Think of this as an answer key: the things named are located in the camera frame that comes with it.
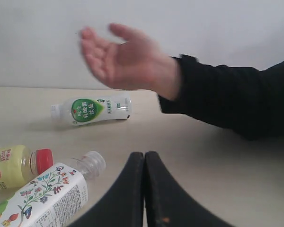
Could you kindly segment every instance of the lying bottle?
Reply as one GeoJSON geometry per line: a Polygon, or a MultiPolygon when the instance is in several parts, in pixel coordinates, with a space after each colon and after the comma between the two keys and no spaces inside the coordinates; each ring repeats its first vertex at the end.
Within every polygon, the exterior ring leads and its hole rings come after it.
{"type": "Polygon", "coordinates": [[[20,188],[52,165],[50,149],[31,152],[24,145],[0,148],[0,189],[20,188]]]}
{"type": "Polygon", "coordinates": [[[105,167],[95,151],[81,160],[56,163],[0,204],[0,226],[65,226],[88,201],[86,180],[98,177],[105,167]]]}
{"type": "Polygon", "coordinates": [[[132,111],[127,93],[116,96],[80,97],[51,106],[51,117],[59,124],[80,126],[104,120],[127,119],[132,111]]]}

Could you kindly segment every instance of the white wall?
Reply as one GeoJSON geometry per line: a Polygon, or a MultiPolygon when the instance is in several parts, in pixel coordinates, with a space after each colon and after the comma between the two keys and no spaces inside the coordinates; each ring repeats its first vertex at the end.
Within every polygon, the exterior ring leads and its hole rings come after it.
{"type": "Polygon", "coordinates": [[[78,32],[109,22],[145,30],[172,55],[265,69],[284,60],[284,0],[0,0],[0,86],[105,88],[78,32]]]}

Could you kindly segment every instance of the hand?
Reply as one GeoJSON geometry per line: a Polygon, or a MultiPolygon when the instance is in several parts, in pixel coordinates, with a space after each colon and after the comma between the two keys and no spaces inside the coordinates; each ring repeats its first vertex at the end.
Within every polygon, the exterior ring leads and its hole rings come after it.
{"type": "Polygon", "coordinates": [[[109,29],[125,43],[110,42],[91,28],[81,33],[82,53],[92,74],[110,88],[147,89],[174,99],[180,87],[176,61],[139,30],[120,24],[110,24],[109,29]]]}

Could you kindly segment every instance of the black jacket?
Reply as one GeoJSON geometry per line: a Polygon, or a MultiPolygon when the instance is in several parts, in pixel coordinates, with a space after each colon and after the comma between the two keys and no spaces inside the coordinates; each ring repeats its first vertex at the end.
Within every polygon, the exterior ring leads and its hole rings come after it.
{"type": "Polygon", "coordinates": [[[175,59],[182,88],[173,102],[159,96],[163,113],[186,114],[249,140],[284,135],[284,62],[259,71],[175,59]]]}

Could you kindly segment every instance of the table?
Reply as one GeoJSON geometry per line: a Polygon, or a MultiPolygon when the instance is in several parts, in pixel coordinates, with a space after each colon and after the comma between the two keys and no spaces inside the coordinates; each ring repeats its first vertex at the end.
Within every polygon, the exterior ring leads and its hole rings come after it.
{"type": "MultiPolygon", "coordinates": [[[[55,161],[95,150],[107,169],[74,219],[109,189],[133,151],[157,151],[180,185],[207,209],[238,227],[284,227],[284,138],[248,142],[179,114],[162,114],[156,94],[130,92],[125,121],[56,129],[50,105],[121,91],[0,87],[0,146],[50,148],[55,161]]],[[[0,191],[0,201],[8,191],[0,191]]]]}

